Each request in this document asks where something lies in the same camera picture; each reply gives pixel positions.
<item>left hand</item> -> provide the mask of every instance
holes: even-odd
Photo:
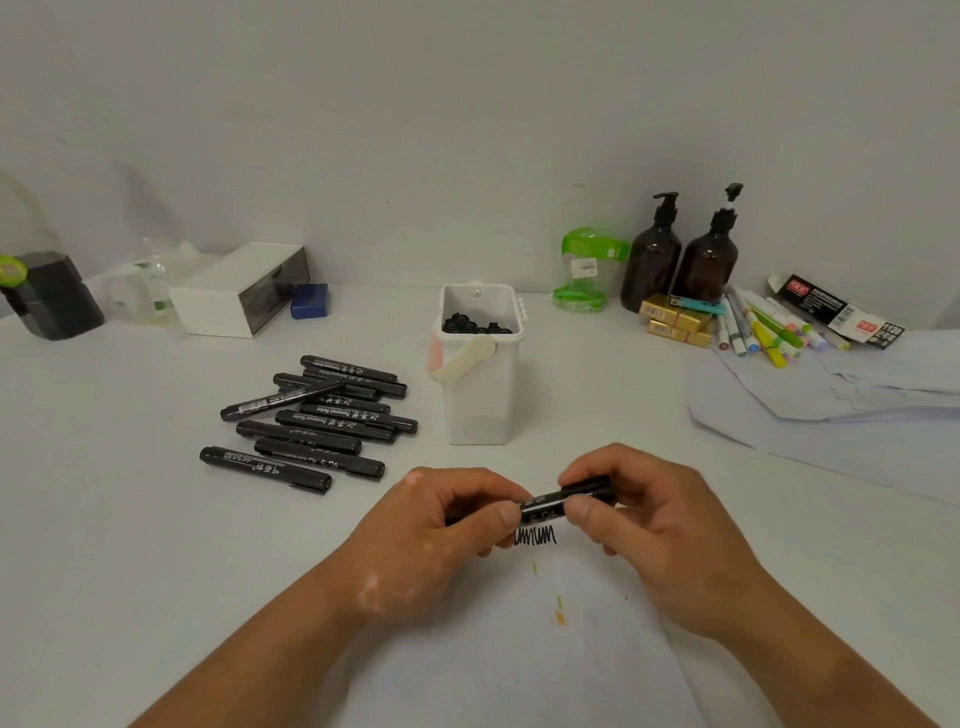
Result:
[[[507,548],[532,496],[485,468],[414,468],[357,524],[318,569],[364,620],[422,612],[474,554]],[[470,514],[444,526],[444,515]]]

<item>white storage box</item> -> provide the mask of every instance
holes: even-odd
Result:
[[[446,333],[444,321],[461,313],[485,327],[513,333]],[[444,423],[450,445],[509,442],[514,417],[516,361],[526,312],[509,285],[445,285],[434,325],[427,372],[444,386]]]
[[[170,300],[187,333],[250,339],[309,282],[302,245],[248,243],[171,288]]]

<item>black marker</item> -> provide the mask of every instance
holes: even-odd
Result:
[[[299,389],[295,384],[283,384],[280,386],[280,392],[290,392]],[[323,404],[333,404],[336,407],[350,407],[352,409],[366,409],[368,412],[382,412],[385,415],[390,414],[390,405],[381,401],[358,400],[356,397],[341,397],[340,395],[323,395],[321,397],[311,397],[307,401],[318,401]]]
[[[564,486],[556,493],[537,496],[533,500],[520,503],[520,525],[542,523],[559,518],[564,514],[564,501],[570,496],[593,496],[597,500],[602,500],[610,505],[616,503],[616,495],[610,485],[610,477],[608,475],[598,475]],[[448,518],[446,519],[446,525],[453,525],[460,520],[461,518]]]
[[[302,356],[300,358],[300,365],[303,367],[313,367],[314,369],[326,369],[328,372],[339,372],[342,375],[362,376],[363,378],[376,379],[377,381],[396,381],[396,375],[392,375],[390,372],[358,367],[356,364],[324,359],[322,356],[312,356],[311,354]]]
[[[370,458],[356,457],[354,455],[343,455],[340,452],[310,448],[306,445],[297,445],[297,443],[286,443],[270,437],[257,440],[253,443],[253,449],[262,455],[271,455],[272,457],[278,457],[283,460],[300,460],[317,468],[343,471],[350,475],[369,477],[374,480],[379,480],[383,477],[383,473],[387,469],[387,466],[379,460],[371,460]]]
[[[361,440],[374,440],[378,443],[393,443],[396,441],[396,430],[385,427],[370,427],[350,420],[337,420],[333,417],[309,415],[306,412],[297,412],[292,409],[281,409],[276,413],[276,421],[289,427],[305,427],[320,432],[333,432],[336,435],[358,437]]]
[[[274,375],[274,384],[278,387],[295,385],[304,387],[317,381],[314,376],[300,376],[281,372]],[[380,401],[380,393],[370,387],[358,387],[354,384],[344,384],[343,394],[358,400]]]
[[[381,415],[378,412],[367,412],[362,409],[349,409],[347,407],[333,407],[329,404],[320,404],[318,402],[306,401],[300,405],[300,412],[310,412],[314,415],[326,415],[327,417],[338,417],[341,420],[356,420],[358,422],[373,425],[374,427],[389,427],[397,429],[400,432],[406,432],[409,435],[417,434],[418,423],[407,417],[398,417],[397,415]]]
[[[401,384],[398,381],[377,381],[376,379],[364,379],[361,376],[342,375],[339,372],[328,372],[326,369],[313,369],[311,367],[304,369],[303,375],[310,376],[314,379],[329,379],[331,377],[335,377],[360,387],[370,387],[371,389],[375,389],[377,392],[384,394],[387,397],[393,397],[397,400],[402,400],[407,396],[407,385]]]
[[[204,448],[200,451],[200,459],[207,465],[269,477],[272,480],[280,480],[292,488],[300,488],[321,495],[330,490],[330,485],[333,483],[333,478],[327,473],[301,468],[299,465],[278,463],[275,460],[247,455],[245,452],[232,449]]]
[[[297,429],[259,423],[256,420],[244,420],[237,423],[237,434],[244,437],[272,437],[276,440],[286,440],[289,443],[309,445],[311,448],[329,449],[335,452],[345,452],[347,455],[359,455],[363,443],[355,437],[341,437],[318,432],[315,429]]]
[[[295,389],[291,392],[270,395],[269,397],[262,397],[259,400],[240,402],[240,404],[232,404],[220,410],[220,419],[225,423],[235,423],[237,420],[245,420],[250,415],[266,412],[268,409],[276,409],[277,407],[282,407],[284,404],[296,404],[309,397],[325,395],[340,389],[343,389],[343,382],[338,379],[329,378],[324,381],[302,386],[300,389]]]

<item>colored marker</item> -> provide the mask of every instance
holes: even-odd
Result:
[[[727,307],[733,312],[733,318],[736,320],[736,327],[740,329],[743,335],[743,343],[747,344],[747,339],[754,338],[754,333],[750,330],[750,324],[743,318],[743,312],[733,303],[732,296],[727,296]]]
[[[727,331],[727,322],[723,317],[717,319],[717,339],[720,340],[720,351],[725,352],[730,348],[730,332]]]
[[[754,336],[759,340],[760,345],[763,347],[763,350],[767,352],[767,356],[770,357],[770,361],[774,363],[774,366],[777,369],[782,369],[786,366],[786,359],[783,358],[783,353],[779,348],[774,346],[773,341],[770,336],[767,334],[767,329],[763,327],[763,324],[760,321],[752,321],[751,326],[754,328]]]
[[[800,351],[794,349],[790,344],[788,344],[782,336],[777,336],[777,333],[770,329],[766,324],[763,323],[763,319],[760,319],[760,325],[766,329],[767,335],[770,337],[771,343],[777,347],[787,359],[799,359]]]
[[[754,314],[754,310],[750,308],[746,304],[746,302],[743,300],[743,296],[740,295],[741,293],[742,291],[736,286],[734,286],[730,293],[731,295],[730,302],[734,303],[737,307],[737,310],[739,310],[743,314],[743,317],[747,320],[747,324],[750,326],[750,331],[754,331],[754,322],[756,321],[756,315]],[[760,343],[758,341],[754,341],[753,338],[747,344],[747,349],[750,352],[759,352],[760,348],[761,348]]]
[[[333,483],[333,478],[327,473],[301,468],[299,465],[278,463],[275,460],[248,455],[245,452],[237,452],[232,449],[204,448],[200,451],[200,459],[207,465],[213,465],[217,468],[227,468],[250,475],[269,477],[272,480],[284,482],[291,488],[299,488],[321,495],[330,490],[330,485]]]
[[[733,311],[727,308],[723,315],[723,321],[727,325],[727,331],[730,333],[730,345],[737,356],[746,356],[747,348],[743,345],[743,334],[740,333],[740,327],[733,318]]]
[[[783,315],[793,323],[803,333],[809,333],[813,328],[808,322],[804,321],[800,316],[796,316],[792,311],[788,310],[781,302],[775,299],[773,296],[767,296],[764,301],[773,306],[776,310],[781,311]]]
[[[774,336],[780,337],[794,349],[802,349],[804,347],[803,339],[801,339],[795,332],[788,331],[787,329],[783,328],[776,321],[773,321],[769,316],[764,314],[763,311],[754,309],[754,313],[760,322],[773,332]]]
[[[727,312],[727,308],[722,303],[708,303],[706,301],[698,301],[697,299],[688,299],[683,296],[671,296],[670,305],[675,305],[680,308],[690,308],[694,311],[702,311],[703,313],[712,313],[714,316],[723,316]]]
[[[800,330],[800,327],[791,321],[790,317],[785,312],[772,305],[766,299],[758,296],[753,291],[744,291],[743,301],[754,311],[760,311],[761,313],[765,314],[767,318],[773,319],[775,322],[780,324],[781,328],[786,328],[790,331]]]

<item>forearm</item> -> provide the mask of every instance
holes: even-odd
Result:
[[[337,574],[320,564],[278,596],[131,728],[287,725],[364,626]]]
[[[787,728],[935,724],[773,579],[721,640]]]

